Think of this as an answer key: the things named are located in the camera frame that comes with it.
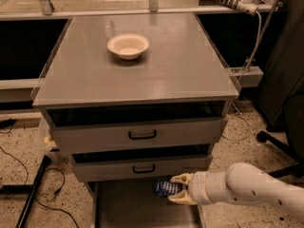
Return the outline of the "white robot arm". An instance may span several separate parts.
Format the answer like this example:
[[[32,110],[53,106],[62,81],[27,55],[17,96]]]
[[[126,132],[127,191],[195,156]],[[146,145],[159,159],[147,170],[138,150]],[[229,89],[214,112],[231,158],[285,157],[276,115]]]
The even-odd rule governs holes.
[[[257,167],[238,162],[226,172],[199,171],[173,177],[184,188],[169,200],[182,205],[208,205],[225,202],[234,205],[270,203],[304,220],[304,189],[277,180]]]

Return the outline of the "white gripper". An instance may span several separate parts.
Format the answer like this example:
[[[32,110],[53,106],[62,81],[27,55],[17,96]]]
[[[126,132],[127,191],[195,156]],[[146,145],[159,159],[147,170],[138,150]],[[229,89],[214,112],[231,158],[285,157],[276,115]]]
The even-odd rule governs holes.
[[[227,200],[227,186],[224,172],[196,172],[183,173],[170,179],[173,183],[188,185],[187,190],[182,190],[168,199],[176,204],[197,205],[213,204]]]

